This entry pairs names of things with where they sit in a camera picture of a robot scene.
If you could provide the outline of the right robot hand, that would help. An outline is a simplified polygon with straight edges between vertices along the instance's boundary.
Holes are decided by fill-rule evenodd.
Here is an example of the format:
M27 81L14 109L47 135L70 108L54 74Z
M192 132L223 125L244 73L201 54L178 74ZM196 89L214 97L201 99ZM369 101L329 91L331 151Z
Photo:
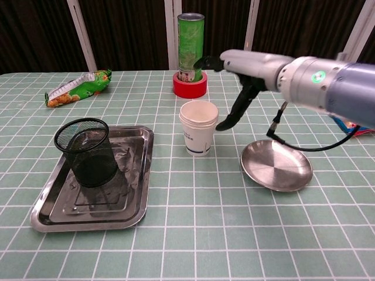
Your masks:
M216 130L226 131L234 127L259 92L277 90L280 71L293 60L292 57L280 54L237 49L226 50L219 57L203 56L197 60L193 65L195 70L226 70L235 74L242 86L231 112L225 120L216 125Z

